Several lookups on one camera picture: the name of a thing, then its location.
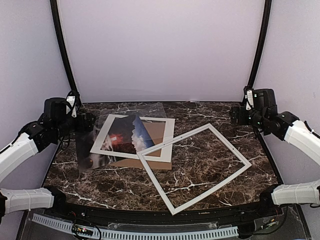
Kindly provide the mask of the right black corner post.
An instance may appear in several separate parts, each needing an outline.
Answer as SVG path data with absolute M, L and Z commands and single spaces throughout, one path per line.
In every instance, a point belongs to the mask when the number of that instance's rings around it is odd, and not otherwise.
M 257 77 L 258 69 L 260 66 L 260 62 L 261 62 L 261 58 L 264 50 L 265 40 L 267 36 L 268 25 L 269 25 L 269 20 L 271 15 L 271 8 L 272 8 L 272 0 L 265 0 L 257 47 L 256 47 L 252 68 L 250 71 L 247 85 L 243 89 L 244 91 L 253 88 L 256 77 Z

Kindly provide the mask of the landscape photo print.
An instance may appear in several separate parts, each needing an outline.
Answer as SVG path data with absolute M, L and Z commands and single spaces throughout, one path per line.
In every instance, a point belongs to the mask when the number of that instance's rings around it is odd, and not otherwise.
M 78 170 L 99 168 L 123 160 L 123 157 L 92 153 L 101 128 L 96 125 L 90 133 L 77 133 L 75 137 Z M 138 115 L 116 117 L 99 147 L 102 151 L 136 154 L 155 145 Z

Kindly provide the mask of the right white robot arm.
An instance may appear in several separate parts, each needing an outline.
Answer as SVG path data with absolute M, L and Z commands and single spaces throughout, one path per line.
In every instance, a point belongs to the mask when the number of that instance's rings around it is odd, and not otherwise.
M 262 108 L 233 106 L 229 115 L 231 123 L 251 125 L 264 135 L 273 134 L 302 151 L 316 164 L 320 163 L 320 135 L 291 112 L 278 113 L 276 105 Z M 309 204 L 311 208 L 318 208 L 320 181 L 273 185 L 261 193 L 260 200 L 255 205 L 255 213 L 260 217 L 266 217 L 275 205 Z

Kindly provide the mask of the brown cardboard backing board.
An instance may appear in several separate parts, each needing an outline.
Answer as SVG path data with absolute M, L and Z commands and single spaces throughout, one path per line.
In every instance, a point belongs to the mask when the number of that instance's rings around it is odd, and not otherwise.
M 164 133 L 165 133 L 165 123 L 151 123 L 145 122 L 144 126 L 148 131 L 151 139 L 153 140 L 154 144 L 159 144 L 163 142 Z M 171 162 L 158 162 L 158 161 L 147 161 L 149 167 L 152 170 L 171 170 L 172 163 Z M 143 169 L 144 166 L 139 159 L 132 159 L 132 158 L 125 158 L 119 160 L 117 162 L 111 163 L 111 166 L 116 167 L 130 167 L 130 168 L 140 168 Z

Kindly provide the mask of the black front rail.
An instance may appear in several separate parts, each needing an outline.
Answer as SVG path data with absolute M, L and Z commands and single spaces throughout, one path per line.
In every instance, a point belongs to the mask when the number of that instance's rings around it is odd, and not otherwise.
M 53 192 L 53 207 L 45 212 L 57 216 L 61 214 L 70 219 L 90 221 L 105 226 L 109 223 L 147 224 L 147 225 L 179 225 L 217 222 L 224 224 L 250 224 L 254 220 L 276 216 L 284 211 L 279 206 L 271 206 L 261 202 L 253 202 L 232 207 L 212 208 L 206 210 L 184 210 L 176 215 L 168 211 L 134 211 L 92 207 L 67 202 L 66 195 L 54 186 L 45 186 Z

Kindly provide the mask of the clear acrylic sheet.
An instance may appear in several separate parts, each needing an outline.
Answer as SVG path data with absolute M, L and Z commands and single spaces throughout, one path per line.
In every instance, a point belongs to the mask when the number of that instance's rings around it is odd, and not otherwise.
M 96 116 L 96 122 L 93 127 L 92 134 L 94 137 L 100 132 L 108 115 L 138 115 L 139 117 L 154 117 L 166 118 L 166 112 L 163 104 L 156 103 L 138 103 L 138 102 L 125 102 L 125 103 L 101 103 L 93 111 Z

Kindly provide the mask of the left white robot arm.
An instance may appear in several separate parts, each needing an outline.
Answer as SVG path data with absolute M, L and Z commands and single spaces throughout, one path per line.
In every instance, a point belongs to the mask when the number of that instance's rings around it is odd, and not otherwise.
M 0 180 L 3 181 L 13 170 L 29 158 L 42 152 L 51 144 L 58 144 L 72 133 L 91 132 L 96 122 L 92 113 L 81 113 L 76 117 L 67 115 L 60 121 L 42 115 L 39 120 L 26 124 L 18 136 L 0 151 Z M 60 218 L 71 213 L 65 203 L 66 196 L 54 186 L 37 189 L 0 189 L 0 216 L 18 211 L 46 208 Z

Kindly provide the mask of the black corner post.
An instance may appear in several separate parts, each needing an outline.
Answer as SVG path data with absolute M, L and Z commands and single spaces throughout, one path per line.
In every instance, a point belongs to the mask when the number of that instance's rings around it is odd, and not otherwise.
M 271 15 L 271 8 L 272 8 L 272 0 L 265 0 L 257 47 L 256 47 L 252 68 L 250 71 L 247 85 L 243 89 L 244 91 L 253 88 L 256 77 L 257 77 L 258 69 L 260 66 L 260 62 L 261 62 L 261 58 L 264 50 L 265 40 L 267 36 L 268 25 L 269 25 L 269 20 Z
M 65 38 L 62 29 L 62 22 L 59 13 L 59 6 L 57 0 L 50 0 L 50 9 L 52 15 L 52 21 L 54 25 L 55 35 L 59 47 L 59 52 L 62 60 L 62 64 L 65 70 L 65 74 L 68 80 L 69 87 L 72 91 L 78 92 L 76 81 L 72 72 L 71 63 L 67 53 L 67 46 L 65 43 Z

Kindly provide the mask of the left black corner post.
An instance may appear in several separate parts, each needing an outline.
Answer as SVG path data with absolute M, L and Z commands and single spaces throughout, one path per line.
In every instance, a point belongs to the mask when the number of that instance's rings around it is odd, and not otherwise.
M 62 60 L 62 64 L 65 70 L 65 74 L 68 80 L 69 87 L 72 91 L 78 92 L 76 81 L 72 72 L 71 63 L 67 53 L 67 46 L 65 43 L 65 38 L 62 29 L 62 22 L 59 13 L 59 6 L 57 0 L 50 0 L 50 9 L 52 15 L 52 21 L 54 25 L 55 35 L 59 47 L 59 52 Z

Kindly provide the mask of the white photo mat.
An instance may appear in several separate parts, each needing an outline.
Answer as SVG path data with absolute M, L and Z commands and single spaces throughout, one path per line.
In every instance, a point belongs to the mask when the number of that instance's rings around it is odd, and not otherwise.
M 129 154 L 129 153 L 120 153 L 120 152 L 115 152 L 115 151 L 104 151 L 100 150 L 100 145 L 102 144 L 104 140 L 104 135 L 108 132 L 112 121 L 115 118 L 124 118 L 127 117 L 128 115 L 118 115 L 118 114 L 110 114 L 106 118 L 98 136 L 97 139 L 91 148 L 90 152 L 95 153 L 95 154 L 101 154 L 101 155 L 107 155 L 107 156 L 118 156 L 124 159 L 139 159 L 137 153 L 136 154 Z M 143 117 L 140 116 L 140 119 L 142 120 L 143 124 L 144 123 L 165 123 L 165 130 L 164 130 L 164 137 L 163 137 L 163 142 L 171 140 L 174 137 L 174 130 L 175 130 L 175 119 L 173 118 L 161 118 L 161 117 Z

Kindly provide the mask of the white picture frame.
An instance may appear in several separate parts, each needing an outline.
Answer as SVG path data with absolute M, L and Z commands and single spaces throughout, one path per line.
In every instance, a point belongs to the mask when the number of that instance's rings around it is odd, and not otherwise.
M 152 170 L 147 158 L 171 148 L 172 169 Z M 212 124 L 138 152 L 138 157 L 171 215 L 177 215 L 216 193 L 252 164 Z

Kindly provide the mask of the small circuit board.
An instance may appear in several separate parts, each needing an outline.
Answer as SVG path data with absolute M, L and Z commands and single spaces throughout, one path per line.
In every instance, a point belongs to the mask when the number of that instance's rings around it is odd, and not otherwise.
M 73 224 L 71 227 L 71 232 L 76 236 L 87 236 L 91 237 L 94 234 L 94 231 L 90 228 L 87 228 L 85 226 L 80 226 Z

